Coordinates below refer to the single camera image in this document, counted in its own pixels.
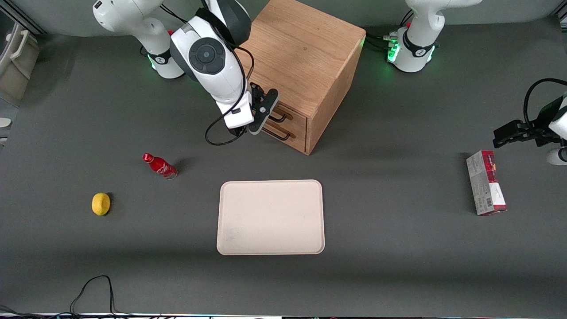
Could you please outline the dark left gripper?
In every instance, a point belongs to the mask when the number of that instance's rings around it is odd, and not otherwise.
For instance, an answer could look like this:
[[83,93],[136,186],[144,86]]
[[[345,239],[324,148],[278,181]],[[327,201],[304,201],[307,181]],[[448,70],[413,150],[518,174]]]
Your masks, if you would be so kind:
[[523,123],[520,120],[510,121],[494,130],[494,149],[515,142],[534,140],[537,147],[554,143],[554,133],[549,129],[550,121],[531,121]]

